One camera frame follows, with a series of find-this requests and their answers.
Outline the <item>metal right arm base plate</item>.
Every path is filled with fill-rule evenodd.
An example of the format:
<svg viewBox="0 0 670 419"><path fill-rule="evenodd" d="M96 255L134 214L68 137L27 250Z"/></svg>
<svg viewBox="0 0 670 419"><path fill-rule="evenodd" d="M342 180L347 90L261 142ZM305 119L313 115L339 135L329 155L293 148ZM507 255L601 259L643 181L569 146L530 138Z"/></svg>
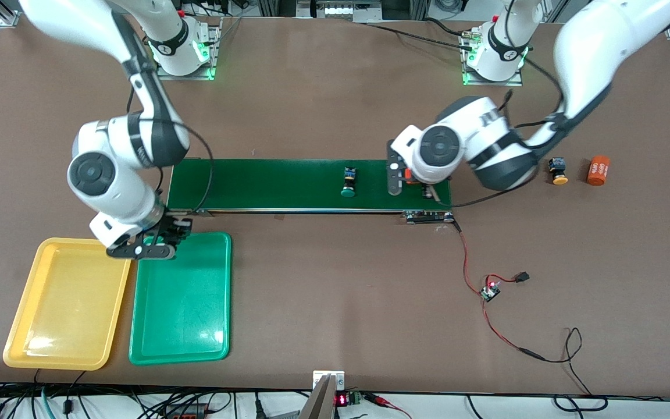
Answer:
<svg viewBox="0 0 670 419"><path fill-rule="evenodd" d="M184 16L181 21L186 29L175 43L149 43L160 79L215 79L223 20L218 24L208 24L194 17Z"/></svg>

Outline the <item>white power strip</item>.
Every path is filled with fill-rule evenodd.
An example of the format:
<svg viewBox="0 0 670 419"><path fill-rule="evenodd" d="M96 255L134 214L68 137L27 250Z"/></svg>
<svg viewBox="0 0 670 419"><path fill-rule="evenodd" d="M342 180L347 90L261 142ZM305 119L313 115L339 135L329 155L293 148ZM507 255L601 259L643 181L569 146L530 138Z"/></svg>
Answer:
<svg viewBox="0 0 670 419"><path fill-rule="evenodd" d="M350 21L382 19L380 0L316 0L317 17Z"/></svg>

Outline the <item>red clip lead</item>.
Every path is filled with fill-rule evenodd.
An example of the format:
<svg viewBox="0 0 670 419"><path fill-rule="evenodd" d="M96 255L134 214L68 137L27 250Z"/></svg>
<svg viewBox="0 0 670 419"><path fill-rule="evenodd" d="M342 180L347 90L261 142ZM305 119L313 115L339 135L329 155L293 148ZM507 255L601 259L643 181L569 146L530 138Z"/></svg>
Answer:
<svg viewBox="0 0 670 419"><path fill-rule="evenodd" d="M413 419L412 416L408 412L406 412L404 409L399 408L398 406L394 405L393 403L389 402L388 400L386 400L383 397L375 395L375 393L361 392L361 396L362 396L362 398L364 398L364 400L366 400L370 403L373 403L376 406L382 407L384 409L391 409L391 410L394 410L394 411L401 412L402 414L404 414L407 417L407 419Z"/></svg>

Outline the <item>yellow plastic tray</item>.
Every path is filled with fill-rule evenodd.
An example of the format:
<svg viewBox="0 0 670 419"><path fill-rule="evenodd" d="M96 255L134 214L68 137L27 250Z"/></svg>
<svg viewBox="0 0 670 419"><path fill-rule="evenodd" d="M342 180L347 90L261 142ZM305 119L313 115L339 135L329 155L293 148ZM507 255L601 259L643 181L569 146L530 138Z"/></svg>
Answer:
<svg viewBox="0 0 670 419"><path fill-rule="evenodd" d="M131 265L109 257L97 240L45 240L35 252L3 362L11 368L102 368L109 360Z"/></svg>

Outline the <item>green conveyor belt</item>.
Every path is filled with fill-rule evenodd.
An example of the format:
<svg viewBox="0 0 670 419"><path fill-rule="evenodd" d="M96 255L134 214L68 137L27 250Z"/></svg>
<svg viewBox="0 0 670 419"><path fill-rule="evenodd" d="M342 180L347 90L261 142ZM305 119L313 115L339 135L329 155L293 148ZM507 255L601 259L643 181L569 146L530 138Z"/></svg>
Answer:
<svg viewBox="0 0 670 419"><path fill-rule="evenodd" d="M169 178L167 206L202 213L401 215L410 225L450 223L450 184L436 184L443 204L423 198L423 184L387 189L386 160L184 159ZM346 166L356 167L354 198L341 196Z"/></svg>

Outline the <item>yellow push button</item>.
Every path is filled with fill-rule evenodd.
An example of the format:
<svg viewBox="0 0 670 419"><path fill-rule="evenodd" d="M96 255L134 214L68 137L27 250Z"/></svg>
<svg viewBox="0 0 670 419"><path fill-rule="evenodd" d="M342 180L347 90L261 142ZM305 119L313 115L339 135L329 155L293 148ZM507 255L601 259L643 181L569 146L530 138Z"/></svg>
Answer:
<svg viewBox="0 0 670 419"><path fill-rule="evenodd" d="M553 157L548 160L548 173L550 173L551 183L560 186L568 183L566 171L566 160L563 157Z"/></svg>

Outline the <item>green plastic tray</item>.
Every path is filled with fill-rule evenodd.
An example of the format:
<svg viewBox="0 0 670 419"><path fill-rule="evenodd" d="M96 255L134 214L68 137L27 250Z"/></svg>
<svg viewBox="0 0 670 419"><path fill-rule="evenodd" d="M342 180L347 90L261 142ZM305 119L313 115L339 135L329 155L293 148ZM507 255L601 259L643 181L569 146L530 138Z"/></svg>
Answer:
<svg viewBox="0 0 670 419"><path fill-rule="evenodd" d="M140 366L212 363L231 339L233 241L194 233L169 260L138 263L129 360Z"/></svg>

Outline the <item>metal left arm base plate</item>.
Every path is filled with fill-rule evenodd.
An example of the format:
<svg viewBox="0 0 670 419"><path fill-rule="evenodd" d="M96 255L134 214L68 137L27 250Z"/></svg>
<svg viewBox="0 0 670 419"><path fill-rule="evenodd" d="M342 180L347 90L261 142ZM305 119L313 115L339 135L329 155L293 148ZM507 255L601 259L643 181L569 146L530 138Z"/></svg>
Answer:
<svg viewBox="0 0 670 419"><path fill-rule="evenodd" d="M491 36L492 22L464 31L458 37L461 52L462 82L465 86L520 87L523 85L521 67L529 48L518 51L501 46L497 51Z"/></svg>

